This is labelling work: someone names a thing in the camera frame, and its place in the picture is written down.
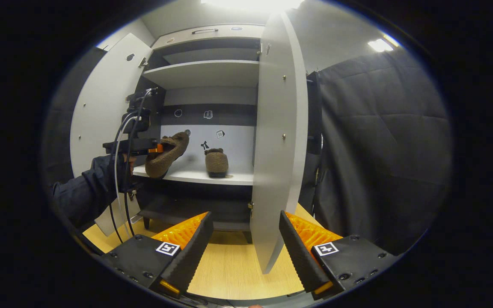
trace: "slipper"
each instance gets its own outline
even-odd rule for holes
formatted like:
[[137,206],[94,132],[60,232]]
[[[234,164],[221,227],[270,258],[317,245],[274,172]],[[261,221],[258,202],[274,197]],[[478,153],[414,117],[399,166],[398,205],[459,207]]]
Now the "slipper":
[[205,150],[205,165],[211,178],[224,178],[229,168],[227,156],[221,148]]
[[163,145],[162,153],[150,153],[146,157],[146,173],[149,177],[162,179],[170,165],[186,151],[190,137],[180,131],[172,137],[163,136],[159,144]]

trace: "drawer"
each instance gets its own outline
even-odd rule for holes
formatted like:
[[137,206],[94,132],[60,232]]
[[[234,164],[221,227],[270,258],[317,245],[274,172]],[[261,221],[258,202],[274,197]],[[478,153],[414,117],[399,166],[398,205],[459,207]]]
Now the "drawer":
[[157,50],[188,41],[203,41],[205,39],[259,39],[264,28],[261,25],[241,24],[191,28],[159,37],[152,49]]

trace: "black sleeve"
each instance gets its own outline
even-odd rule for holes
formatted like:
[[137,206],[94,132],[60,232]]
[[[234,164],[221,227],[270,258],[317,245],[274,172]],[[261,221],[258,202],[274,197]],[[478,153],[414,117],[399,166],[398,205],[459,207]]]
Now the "black sleeve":
[[[65,184],[55,183],[53,200],[77,228],[91,222],[117,197],[113,173],[114,158],[99,156],[92,160],[90,170]],[[123,160],[117,161],[118,183],[121,182]]]

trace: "cabinet door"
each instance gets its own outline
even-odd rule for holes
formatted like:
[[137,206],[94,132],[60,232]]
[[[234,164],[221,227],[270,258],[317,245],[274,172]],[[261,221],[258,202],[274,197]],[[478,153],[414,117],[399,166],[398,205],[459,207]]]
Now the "cabinet door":
[[[90,73],[77,98],[70,129],[74,177],[90,169],[94,157],[106,155],[102,143],[115,139],[121,117],[129,106],[125,98],[134,93],[143,71],[143,67],[138,66],[144,57],[149,59],[152,52],[148,45],[129,33],[104,55]],[[114,213],[119,211],[116,203],[117,200],[111,204]],[[129,214],[133,216],[139,210],[135,199],[131,202]],[[122,217],[126,215],[122,214],[115,215],[117,225],[124,222]],[[95,222],[106,236],[114,232],[109,208]]]
[[300,45],[284,13],[270,16],[261,43],[250,229],[261,270],[269,273],[283,246],[279,213],[294,213],[300,194],[307,85]]

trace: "hand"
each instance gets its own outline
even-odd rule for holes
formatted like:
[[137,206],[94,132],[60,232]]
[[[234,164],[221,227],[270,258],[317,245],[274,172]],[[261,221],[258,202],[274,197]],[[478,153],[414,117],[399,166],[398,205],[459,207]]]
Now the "hand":
[[[123,160],[124,162],[127,162],[127,154],[123,154]],[[131,165],[131,175],[133,175],[133,169],[134,169],[134,162],[137,161],[137,158],[135,156],[131,156],[131,159],[129,159],[129,164]]]

